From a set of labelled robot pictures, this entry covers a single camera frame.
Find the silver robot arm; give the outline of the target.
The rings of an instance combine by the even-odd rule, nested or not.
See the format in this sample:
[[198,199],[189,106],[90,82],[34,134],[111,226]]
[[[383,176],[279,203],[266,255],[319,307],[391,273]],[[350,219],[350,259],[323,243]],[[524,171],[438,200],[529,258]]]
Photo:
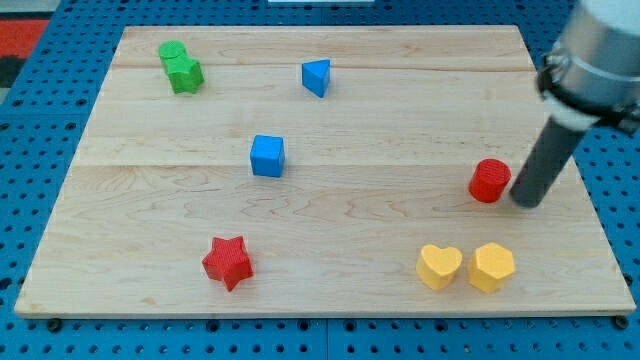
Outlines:
[[579,0],[550,52],[538,89],[551,118],[576,132],[639,130],[639,0]]

